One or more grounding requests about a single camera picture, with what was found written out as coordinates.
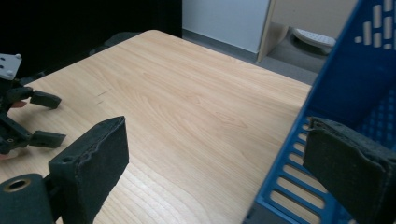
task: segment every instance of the floor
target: floor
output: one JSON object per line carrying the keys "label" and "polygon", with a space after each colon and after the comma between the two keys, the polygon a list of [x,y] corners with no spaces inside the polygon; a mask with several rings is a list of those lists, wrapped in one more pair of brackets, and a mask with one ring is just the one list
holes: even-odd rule
{"label": "floor", "polygon": [[184,30],[183,39],[309,85],[314,83],[330,52],[328,49],[318,49],[305,44],[297,39],[292,31],[289,31],[286,38],[259,63],[256,62],[256,54],[203,35]]}

